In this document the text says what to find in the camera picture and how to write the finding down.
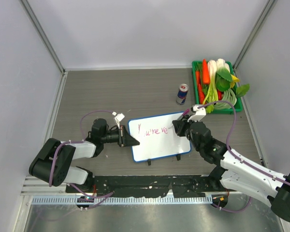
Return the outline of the green toy leafy vegetable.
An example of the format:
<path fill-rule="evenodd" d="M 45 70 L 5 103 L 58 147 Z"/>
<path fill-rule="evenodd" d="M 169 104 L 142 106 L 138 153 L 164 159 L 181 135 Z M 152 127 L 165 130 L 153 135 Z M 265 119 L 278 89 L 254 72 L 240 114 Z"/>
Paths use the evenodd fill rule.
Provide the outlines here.
<path fill-rule="evenodd" d="M 232 75 L 227 68 L 219 68 L 216 71 L 216 88 L 220 92 L 225 92 L 232 89 L 239 79 Z M 235 97 L 241 98 L 245 96 L 250 90 L 250 84 L 241 85 L 235 90 Z"/>

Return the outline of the small orange toy carrot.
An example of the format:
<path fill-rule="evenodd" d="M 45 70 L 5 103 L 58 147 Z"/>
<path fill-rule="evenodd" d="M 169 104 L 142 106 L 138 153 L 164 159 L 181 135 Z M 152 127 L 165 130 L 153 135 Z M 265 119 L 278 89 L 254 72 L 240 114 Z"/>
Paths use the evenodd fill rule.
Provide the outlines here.
<path fill-rule="evenodd" d="M 199 96 L 199 103 L 203 104 L 203 101 L 205 99 L 205 95 L 203 93 L 202 85 L 201 85 L 201 76 L 199 71 L 195 71 L 196 75 L 196 82 L 197 82 L 197 90 L 198 90 L 198 96 Z"/>

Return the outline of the pale green toy beans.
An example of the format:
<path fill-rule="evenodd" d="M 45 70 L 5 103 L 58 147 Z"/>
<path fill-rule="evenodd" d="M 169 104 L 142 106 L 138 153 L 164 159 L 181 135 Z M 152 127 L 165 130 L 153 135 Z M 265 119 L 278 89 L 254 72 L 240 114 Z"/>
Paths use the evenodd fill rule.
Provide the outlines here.
<path fill-rule="evenodd" d="M 237 98 L 235 96 L 234 91 L 232 89 L 228 89 L 227 91 L 224 91 L 222 101 L 230 102 L 233 106 L 235 106 L 237 102 Z M 214 105 L 214 109 L 215 110 L 231 109 L 231 106 L 228 103 L 220 102 Z"/>

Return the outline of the large orange toy carrot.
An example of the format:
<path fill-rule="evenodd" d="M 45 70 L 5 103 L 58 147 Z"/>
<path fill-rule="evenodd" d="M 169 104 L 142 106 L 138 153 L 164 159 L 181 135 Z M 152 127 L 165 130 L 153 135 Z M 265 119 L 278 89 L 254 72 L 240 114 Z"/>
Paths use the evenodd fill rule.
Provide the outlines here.
<path fill-rule="evenodd" d="M 203 84 L 205 85 L 209 85 L 210 84 L 210 75 L 209 75 L 209 71 L 208 71 L 208 66 L 207 66 L 207 62 L 206 59 L 203 59 L 202 61 L 202 81 Z"/>

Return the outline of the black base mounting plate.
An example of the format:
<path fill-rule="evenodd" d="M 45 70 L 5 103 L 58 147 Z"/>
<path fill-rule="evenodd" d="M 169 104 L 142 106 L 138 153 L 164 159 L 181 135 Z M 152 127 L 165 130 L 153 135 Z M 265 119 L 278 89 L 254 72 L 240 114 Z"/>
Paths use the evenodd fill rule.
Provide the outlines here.
<path fill-rule="evenodd" d="M 112 193 L 117 198 L 163 198 L 170 190 L 176 198 L 188 198 L 226 190 L 212 177 L 201 175 L 95 176 L 75 186 L 85 193 Z"/>

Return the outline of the blue silver energy drink can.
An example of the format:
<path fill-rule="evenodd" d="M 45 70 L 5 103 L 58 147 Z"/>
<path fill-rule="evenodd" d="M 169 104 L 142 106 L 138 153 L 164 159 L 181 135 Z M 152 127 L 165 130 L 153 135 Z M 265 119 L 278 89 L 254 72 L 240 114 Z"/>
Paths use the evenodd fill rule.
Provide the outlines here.
<path fill-rule="evenodd" d="M 186 101 L 186 97 L 189 91 L 189 87 L 187 84 L 180 84 L 178 88 L 178 93 L 176 97 L 176 103 L 179 105 L 183 105 Z"/>

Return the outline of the blue framed whiteboard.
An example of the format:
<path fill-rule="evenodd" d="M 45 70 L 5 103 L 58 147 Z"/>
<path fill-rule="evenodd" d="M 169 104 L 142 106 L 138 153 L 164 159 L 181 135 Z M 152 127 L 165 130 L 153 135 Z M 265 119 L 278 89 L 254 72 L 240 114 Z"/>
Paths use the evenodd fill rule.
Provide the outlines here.
<path fill-rule="evenodd" d="M 190 152 L 189 140 L 177 136 L 171 126 L 181 114 L 176 112 L 129 120 L 129 133 L 140 143 L 132 147 L 133 160 L 143 162 Z"/>

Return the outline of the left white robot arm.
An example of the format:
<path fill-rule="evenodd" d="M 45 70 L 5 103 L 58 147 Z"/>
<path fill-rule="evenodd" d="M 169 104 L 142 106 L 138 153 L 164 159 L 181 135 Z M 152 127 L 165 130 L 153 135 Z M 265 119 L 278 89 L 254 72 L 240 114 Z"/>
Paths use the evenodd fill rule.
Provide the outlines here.
<path fill-rule="evenodd" d="M 80 167 L 71 167 L 73 160 L 97 157 L 105 144 L 116 143 L 119 147 L 132 147 L 140 142 L 133 138 L 125 126 L 109 128 L 107 121 L 98 118 L 93 122 L 85 140 L 62 142 L 48 139 L 29 166 L 29 174 L 57 187 L 62 183 L 76 184 L 83 193 L 93 188 L 92 174 Z"/>

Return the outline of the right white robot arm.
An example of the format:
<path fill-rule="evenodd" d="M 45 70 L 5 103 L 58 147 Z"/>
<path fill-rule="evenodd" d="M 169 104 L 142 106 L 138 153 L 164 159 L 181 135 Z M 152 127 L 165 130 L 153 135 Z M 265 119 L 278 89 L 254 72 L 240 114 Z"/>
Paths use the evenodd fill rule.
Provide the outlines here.
<path fill-rule="evenodd" d="M 186 137 L 206 162 L 216 165 L 208 179 L 212 190 L 239 191 L 290 222 L 290 173 L 275 172 L 244 157 L 215 139 L 203 122 L 183 116 L 172 124 L 176 135 Z"/>

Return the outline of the green plastic tray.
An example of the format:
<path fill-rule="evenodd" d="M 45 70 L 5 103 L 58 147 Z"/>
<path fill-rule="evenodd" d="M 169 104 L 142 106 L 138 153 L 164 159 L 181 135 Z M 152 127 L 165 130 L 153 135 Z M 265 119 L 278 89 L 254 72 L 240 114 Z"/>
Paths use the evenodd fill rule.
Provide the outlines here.
<path fill-rule="evenodd" d="M 199 104 L 199 94 L 198 94 L 198 88 L 197 88 L 197 82 L 196 82 L 196 75 L 195 72 L 197 70 L 198 64 L 202 64 L 202 61 L 193 61 L 192 62 L 192 79 L 193 79 L 193 90 L 192 92 L 194 93 L 194 101 L 195 104 Z M 237 98 L 237 102 L 234 105 L 235 111 L 241 112 L 243 110 L 243 104 L 241 98 Z M 232 115 L 233 110 L 230 109 L 222 109 L 222 110 L 214 110 L 212 114 L 225 114 L 225 115 Z"/>

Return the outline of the magenta capped marker pen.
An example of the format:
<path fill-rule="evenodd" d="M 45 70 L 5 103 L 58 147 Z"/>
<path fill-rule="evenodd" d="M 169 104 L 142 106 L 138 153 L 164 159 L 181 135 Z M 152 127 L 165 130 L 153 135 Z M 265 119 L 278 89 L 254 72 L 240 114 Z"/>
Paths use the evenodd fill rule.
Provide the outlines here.
<path fill-rule="evenodd" d="M 186 109 L 177 119 L 176 121 L 182 120 L 185 115 L 190 112 L 190 109 Z"/>

